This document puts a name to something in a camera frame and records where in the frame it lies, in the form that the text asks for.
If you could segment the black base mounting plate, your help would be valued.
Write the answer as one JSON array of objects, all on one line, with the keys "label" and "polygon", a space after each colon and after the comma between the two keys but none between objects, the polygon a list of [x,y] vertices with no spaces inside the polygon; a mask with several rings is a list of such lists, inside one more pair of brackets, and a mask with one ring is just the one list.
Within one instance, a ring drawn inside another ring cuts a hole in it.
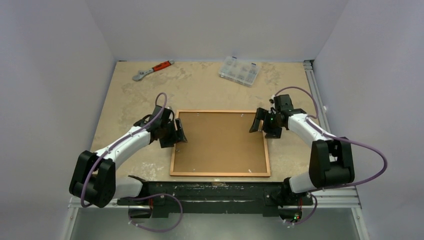
[{"label": "black base mounting plate", "polygon": [[293,218],[312,206],[306,193],[290,193],[284,182],[146,182],[136,197],[117,200],[119,206],[146,206],[153,218],[170,213],[259,214]]}]

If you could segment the red handled adjustable wrench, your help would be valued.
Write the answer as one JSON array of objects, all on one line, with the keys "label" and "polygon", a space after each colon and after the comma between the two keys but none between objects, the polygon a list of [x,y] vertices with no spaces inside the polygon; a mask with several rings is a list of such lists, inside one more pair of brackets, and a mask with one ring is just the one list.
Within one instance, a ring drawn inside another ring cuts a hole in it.
[{"label": "red handled adjustable wrench", "polygon": [[150,74],[152,74],[154,72],[157,72],[157,71],[163,70],[163,69],[165,69],[167,67],[170,67],[174,63],[175,63],[174,60],[168,60],[168,61],[164,61],[164,62],[162,62],[160,64],[157,64],[157,65],[149,68],[148,70],[139,70],[137,72],[137,74],[132,77],[132,80],[135,81],[135,82],[139,82],[144,77],[146,77],[147,75],[150,75]]}]

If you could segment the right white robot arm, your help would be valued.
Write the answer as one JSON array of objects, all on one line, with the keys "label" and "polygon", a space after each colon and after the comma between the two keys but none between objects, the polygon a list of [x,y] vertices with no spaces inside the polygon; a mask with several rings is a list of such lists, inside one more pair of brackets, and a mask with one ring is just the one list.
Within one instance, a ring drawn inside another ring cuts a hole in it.
[{"label": "right white robot arm", "polygon": [[288,94],[273,96],[270,109],[257,108],[250,132],[264,132],[267,139],[279,139],[283,130],[295,133],[310,147],[308,170],[285,179],[280,196],[288,204],[301,193],[350,184],[355,179],[351,144],[337,140],[301,108],[294,108]]}]

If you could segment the clear plastic organizer box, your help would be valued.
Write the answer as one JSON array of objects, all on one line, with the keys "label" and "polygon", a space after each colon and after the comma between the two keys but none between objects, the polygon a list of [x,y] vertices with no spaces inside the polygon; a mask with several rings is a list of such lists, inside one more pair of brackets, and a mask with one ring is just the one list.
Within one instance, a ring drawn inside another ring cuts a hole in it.
[{"label": "clear plastic organizer box", "polygon": [[218,71],[218,75],[239,85],[251,87],[260,70],[261,67],[256,63],[239,60],[234,56],[227,56]]}]

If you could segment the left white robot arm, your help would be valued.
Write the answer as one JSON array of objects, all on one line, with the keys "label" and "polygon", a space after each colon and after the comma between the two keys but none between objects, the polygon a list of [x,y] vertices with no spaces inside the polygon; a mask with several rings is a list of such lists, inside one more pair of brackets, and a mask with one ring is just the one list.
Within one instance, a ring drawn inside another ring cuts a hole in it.
[{"label": "left white robot arm", "polygon": [[111,200],[130,198],[138,205],[149,199],[147,182],[133,175],[116,177],[118,168],[136,152],[159,141],[171,148],[187,142],[182,120],[174,111],[156,105],[152,114],[136,121],[119,139],[104,148],[83,151],[77,158],[69,184],[69,193],[80,199],[82,207],[103,208]]}]

